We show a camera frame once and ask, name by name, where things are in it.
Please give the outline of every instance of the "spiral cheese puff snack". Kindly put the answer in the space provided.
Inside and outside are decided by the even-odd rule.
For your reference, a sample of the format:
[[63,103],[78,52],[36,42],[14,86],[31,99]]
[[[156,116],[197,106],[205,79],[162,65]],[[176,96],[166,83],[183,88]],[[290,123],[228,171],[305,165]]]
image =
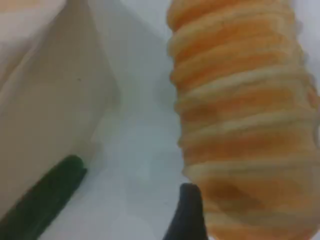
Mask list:
[[217,240],[309,240],[320,223],[318,97],[289,0],[173,0],[183,173]]

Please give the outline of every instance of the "white surface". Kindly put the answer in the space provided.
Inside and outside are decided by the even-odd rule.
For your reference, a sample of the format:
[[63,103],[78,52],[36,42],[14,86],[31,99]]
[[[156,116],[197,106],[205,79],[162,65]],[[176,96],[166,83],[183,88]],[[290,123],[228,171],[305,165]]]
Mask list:
[[[176,145],[175,91],[168,78],[167,2],[90,0],[118,99],[97,130],[100,151],[86,182],[41,240],[163,237],[185,181]],[[319,78],[320,1],[301,0],[297,6],[298,18],[307,25],[300,39]]]

